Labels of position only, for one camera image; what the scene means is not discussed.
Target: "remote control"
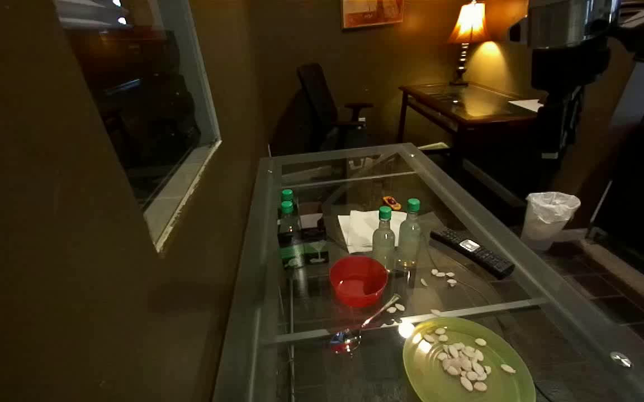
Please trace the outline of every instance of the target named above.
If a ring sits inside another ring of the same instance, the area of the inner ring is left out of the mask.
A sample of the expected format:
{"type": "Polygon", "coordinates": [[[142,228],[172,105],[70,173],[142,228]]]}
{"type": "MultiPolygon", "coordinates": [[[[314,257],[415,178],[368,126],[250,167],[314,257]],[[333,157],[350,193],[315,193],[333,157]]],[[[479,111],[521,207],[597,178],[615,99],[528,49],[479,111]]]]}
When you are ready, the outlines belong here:
{"type": "Polygon", "coordinates": [[[479,241],[469,240],[465,232],[437,228],[429,238],[465,254],[498,280],[509,277],[515,270],[515,263],[510,263],[502,254],[491,253],[479,241]]]}

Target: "bottle cap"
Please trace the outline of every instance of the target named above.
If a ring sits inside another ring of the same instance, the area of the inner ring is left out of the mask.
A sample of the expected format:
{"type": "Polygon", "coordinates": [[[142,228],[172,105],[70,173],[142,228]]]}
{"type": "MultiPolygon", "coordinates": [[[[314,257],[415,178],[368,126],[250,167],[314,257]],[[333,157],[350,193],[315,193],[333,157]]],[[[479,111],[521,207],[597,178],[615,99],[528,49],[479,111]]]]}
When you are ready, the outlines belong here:
{"type": "Polygon", "coordinates": [[[296,193],[291,188],[282,188],[280,201],[296,201],[296,193]]]}
{"type": "Polygon", "coordinates": [[[421,201],[419,199],[407,199],[407,213],[419,213],[421,210],[421,201]]]}
{"type": "Polygon", "coordinates": [[[391,207],[390,206],[380,206],[380,221],[390,221],[391,220],[391,207]]]}
{"type": "Polygon", "coordinates": [[[296,210],[296,204],[293,204],[293,201],[282,201],[282,204],[280,204],[280,213],[282,213],[282,215],[291,215],[293,210],[296,210]]]}

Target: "green plate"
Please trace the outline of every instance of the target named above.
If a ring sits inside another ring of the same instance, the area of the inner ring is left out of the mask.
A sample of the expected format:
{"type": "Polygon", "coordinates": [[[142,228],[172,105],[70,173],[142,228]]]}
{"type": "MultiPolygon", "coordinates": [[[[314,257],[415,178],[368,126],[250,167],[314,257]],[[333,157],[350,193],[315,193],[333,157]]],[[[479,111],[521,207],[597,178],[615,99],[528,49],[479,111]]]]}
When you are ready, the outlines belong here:
{"type": "Polygon", "coordinates": [[[530,370],[521,355],[497,334],[477,322],[438,317],[424,322],[405,343],[405,370],[417,391],[425,402],[535,402],[538,391],[530,377],[530,370]],[[445,374],[437,359],[440,345],[429,345],[424,338],[435,336],[437,329],[448,326],[445,345],[464,343],[467,346],[484,352],[484,366],[493,366],[485,385],[488,391],[465,391],[459,377],[445,374]],[[512,366],[517,374],[502,370],[502,365],[512,366]]]}

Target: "window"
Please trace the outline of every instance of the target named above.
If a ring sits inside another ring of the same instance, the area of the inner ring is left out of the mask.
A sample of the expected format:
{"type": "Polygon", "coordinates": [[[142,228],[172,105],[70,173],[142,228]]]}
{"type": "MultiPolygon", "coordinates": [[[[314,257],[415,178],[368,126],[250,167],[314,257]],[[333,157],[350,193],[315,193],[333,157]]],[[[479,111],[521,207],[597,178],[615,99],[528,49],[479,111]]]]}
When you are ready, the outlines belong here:
{"type": "Polygon", "coordinates": [[[189,0],[55,0],[162,251],[219,146],[189,0]]]}

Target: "white paper napkin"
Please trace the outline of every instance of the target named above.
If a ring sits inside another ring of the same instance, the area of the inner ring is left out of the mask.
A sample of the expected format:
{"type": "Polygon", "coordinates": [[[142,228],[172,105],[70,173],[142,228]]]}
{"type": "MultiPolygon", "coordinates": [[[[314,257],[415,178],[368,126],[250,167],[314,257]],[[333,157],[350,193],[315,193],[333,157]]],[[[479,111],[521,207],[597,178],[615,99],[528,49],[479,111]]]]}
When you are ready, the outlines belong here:
{"type": "MultiPolygon", "coordinates": [[[[391,213],[391,231],[398,244],[398,226],[407,220],[407,213],[391,213]]],[[[378,228],[378,210],[352,210],[337,216],[348,251],[350,253],[372,253],[372,238],[378,228]]]]}

